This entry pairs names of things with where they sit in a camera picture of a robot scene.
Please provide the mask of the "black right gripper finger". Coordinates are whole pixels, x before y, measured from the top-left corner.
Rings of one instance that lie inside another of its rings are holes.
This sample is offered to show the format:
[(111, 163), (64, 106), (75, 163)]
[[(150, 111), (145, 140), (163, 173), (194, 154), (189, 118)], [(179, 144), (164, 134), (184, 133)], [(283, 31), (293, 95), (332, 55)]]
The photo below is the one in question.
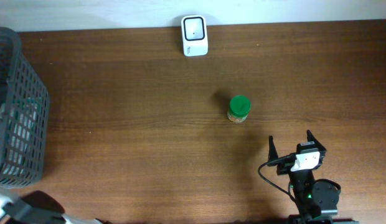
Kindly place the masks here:
[(324, 146), (314, 137), (314, 135), (309, 129), (306, 131), (306, 134), (307, 134), (308, 142), (313, 141), (316, 147), (319, 149), (319, 151), (324, 151)]
[(278, 153), (274, 144), (273, 136), (268, 137), (269, 151), (268, 151), (268, 162), (276, 160)]

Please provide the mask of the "green lid jar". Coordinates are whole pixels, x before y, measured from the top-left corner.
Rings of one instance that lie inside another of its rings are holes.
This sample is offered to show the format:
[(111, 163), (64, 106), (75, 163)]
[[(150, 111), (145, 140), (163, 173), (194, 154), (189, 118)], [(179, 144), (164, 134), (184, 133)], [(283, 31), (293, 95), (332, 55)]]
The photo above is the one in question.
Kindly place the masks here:
[(244, 122), (251, 110), (251, 105), (250, 100), (246, 96), (234, 96), (229, 103), (228, 119), (233, 123)]

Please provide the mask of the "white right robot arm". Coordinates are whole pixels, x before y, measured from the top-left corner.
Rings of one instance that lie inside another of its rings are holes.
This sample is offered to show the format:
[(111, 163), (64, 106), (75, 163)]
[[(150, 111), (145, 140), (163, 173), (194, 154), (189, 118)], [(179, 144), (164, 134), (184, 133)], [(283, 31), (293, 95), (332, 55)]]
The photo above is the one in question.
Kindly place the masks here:
[(356, 223), (352, 219), (334, 219), (337, 215), (337, 204), (341, 194), (341, 186), (328, 179), (316, 180), (313, 171), (318, 169), (325, 158), (327, 149), (306, 131), (307, 141), (299, 143), (294, 153), (279, 156), (273, 142), (268, 138), (269, 152), (266, 166), (276, 167), (278, 175), (289, 177), (288, 189), (284, 190), (276, 184), (269, 184), (287, 194), (298, 209), (297, 215), (290, 215), (288, 223)]

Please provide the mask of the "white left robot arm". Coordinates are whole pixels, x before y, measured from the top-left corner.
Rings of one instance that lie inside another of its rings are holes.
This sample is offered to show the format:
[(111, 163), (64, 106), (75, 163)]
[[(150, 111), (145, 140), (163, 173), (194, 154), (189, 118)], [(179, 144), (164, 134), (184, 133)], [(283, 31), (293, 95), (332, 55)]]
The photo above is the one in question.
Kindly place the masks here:
[(67, 215), (58, 201), (40, 190), (20, 196), (0, 187), (0, 223), (104, 224), (104, 221)]

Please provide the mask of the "white barcode scanner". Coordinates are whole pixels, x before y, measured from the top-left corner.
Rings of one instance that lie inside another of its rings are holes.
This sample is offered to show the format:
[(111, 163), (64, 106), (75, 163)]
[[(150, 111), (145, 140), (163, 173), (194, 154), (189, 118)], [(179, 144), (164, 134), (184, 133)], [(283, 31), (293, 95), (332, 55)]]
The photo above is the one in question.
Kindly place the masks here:
[(183, 53), (186, 57), (207, 55), (209, 42), (204, 16), (191, 15), (181, 19)]

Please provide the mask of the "grey plastic mesh basket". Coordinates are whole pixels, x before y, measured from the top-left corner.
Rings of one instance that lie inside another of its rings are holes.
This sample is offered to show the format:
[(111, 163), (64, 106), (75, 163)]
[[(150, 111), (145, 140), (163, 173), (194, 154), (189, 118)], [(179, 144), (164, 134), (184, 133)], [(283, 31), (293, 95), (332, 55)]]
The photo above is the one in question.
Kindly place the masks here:
[(0, 27), (0, 186), (20, 189), (43, 174), (50, 95), (22, 53), (18, 34)]

